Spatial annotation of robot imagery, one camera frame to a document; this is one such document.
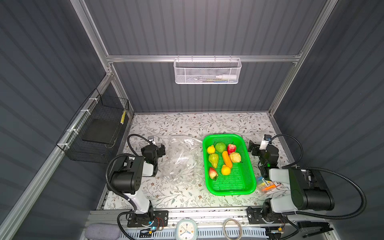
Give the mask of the clear zip top bag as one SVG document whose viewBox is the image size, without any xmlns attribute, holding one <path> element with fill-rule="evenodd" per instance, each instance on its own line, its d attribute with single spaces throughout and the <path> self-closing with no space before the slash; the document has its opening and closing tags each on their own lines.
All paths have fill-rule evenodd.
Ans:
<svg viewBox="0 0 384 240">
<path fill-rule="evenodd" d="M 190 186 L 205 180 L 203 142 L 190 136 L 160 136 L 166 149 L 159 158 L 157 177 L 168 185 Z"/>
</svg>

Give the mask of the orange carrot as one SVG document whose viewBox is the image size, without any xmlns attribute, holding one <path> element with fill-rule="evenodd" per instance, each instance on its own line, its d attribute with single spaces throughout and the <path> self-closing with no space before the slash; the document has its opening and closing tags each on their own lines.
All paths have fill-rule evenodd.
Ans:
<svg viewBox="0 0 384 240">
<path fill-rule="evenodd" d="M 222 158 L 223 158 L 224 164 L 232 169 L 233 163 L 230 160 L 230 156 L 227 151 L 222 152 Z"/>
</svg>

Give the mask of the green pear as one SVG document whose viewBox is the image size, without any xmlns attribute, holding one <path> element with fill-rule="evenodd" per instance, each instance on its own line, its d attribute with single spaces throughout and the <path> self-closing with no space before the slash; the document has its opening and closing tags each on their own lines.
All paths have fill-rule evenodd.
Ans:
<svg viewBox="0 0 384 240">
<path fill-rule="evenodd" d="M 216 169 L 219 164 L 219 155 L 216 153 L 209 154 L 208 161 L 211 163 L 212 167 Z"/>
</svg>

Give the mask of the red yellow peach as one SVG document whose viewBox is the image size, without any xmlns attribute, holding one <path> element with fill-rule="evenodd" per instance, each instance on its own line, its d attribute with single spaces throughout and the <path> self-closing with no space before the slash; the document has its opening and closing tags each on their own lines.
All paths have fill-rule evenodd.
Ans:
<svg viewBox="0 0 384 240">
<path fill-rule="evenodd" d="M 218 176 L 219 175 L 218 175 L 217 171 L 214 168 L 210 167 L 209 168 L 209 177 L 210 177 L 210 179 L 215 181 L 218 178 Z"/>
</svg>

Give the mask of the yellow lemon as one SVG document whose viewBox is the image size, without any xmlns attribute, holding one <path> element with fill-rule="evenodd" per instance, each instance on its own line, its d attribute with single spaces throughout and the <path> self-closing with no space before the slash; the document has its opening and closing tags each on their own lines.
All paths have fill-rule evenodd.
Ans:
<svg viewBox="0 0 384 240">
<path fill-rule="evenodd" d="M 216 152 L 216 149 L 215 149 L 215 146 L 214 145 L 211 145 L 207 148 L 207 153 L 210 155 L 210 154 L 214 154 Z"/>
</svg>

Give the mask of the orange fruit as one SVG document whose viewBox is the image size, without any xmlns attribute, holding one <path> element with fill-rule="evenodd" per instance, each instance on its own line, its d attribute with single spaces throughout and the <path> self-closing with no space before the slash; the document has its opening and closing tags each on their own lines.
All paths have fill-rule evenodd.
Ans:
<svg viewBox="0 0 384 240">
<path fill-rule="evenodd" d="M 227 165 L 223 165 L 221 169 L 221 174 L 223 176 L 229 176 L 231 174 L 231 168 L 228 167 Z"/>
</svg>

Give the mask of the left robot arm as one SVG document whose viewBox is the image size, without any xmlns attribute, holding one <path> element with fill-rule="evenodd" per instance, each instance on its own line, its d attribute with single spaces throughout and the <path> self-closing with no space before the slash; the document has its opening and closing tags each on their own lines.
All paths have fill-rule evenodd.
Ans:
<svg viewBox="0 0 384 240">
<path fill-rule="evenodd" d="M 149 144 L 142 148 L 142 155 L 120 154 L 108 163 L 105 173 L 109 191 L 126 200 L 131 206 L 130 215 L 151 224 L 155 213 L 151 201 L 141 190 L 143 177 L 155 177 L 158 160 L 166 154 L 163 144 Z"/>
</svg>

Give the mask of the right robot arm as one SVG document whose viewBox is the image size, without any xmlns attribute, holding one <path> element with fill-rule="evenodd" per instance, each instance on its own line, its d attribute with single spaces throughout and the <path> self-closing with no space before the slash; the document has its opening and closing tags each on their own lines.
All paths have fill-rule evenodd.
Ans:
<svg viewBox="0 0 384 240">
<path fill-rule="evenodd" d="M 281 184 L 290 187 L 290 193 L 286 196 L 279 199 L 266 198 L 260 211 L 266 223 L 275 222 L 287 212 L 334 209 L 334 198 L 319 171 L 278 168 L 279 149 L 270 145 L 268 140 L 263 140 L 260 144 L 250 141 L 248 152 L 259 158 L 259 192 L 266 194 Z"/>
</svg>

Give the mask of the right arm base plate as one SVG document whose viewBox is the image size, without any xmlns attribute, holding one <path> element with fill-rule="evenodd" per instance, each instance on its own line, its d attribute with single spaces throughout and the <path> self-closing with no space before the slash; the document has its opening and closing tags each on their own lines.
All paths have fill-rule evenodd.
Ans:
<svg viewBox="0 0 384 240">
<path fill-rule="evenodd" d="M 246 209 L 247 218 L 250 224 L 285 224 L 287 221 L 280 213 L 274 213 L 271 210 L 264 210 L 263 208 Z"/>
</svg>

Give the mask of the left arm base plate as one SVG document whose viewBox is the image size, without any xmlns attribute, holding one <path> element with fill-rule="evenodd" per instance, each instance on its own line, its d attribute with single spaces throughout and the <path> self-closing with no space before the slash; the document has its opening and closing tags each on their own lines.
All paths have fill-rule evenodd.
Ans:
<svg viewBox="0 0 384 240">
<path fill-rule="evenodd" d="M 128 228 L 166 227 L 168 225 L 169 211 L 154 211 L 146 214 L 129 214 Z"/>
</svg>

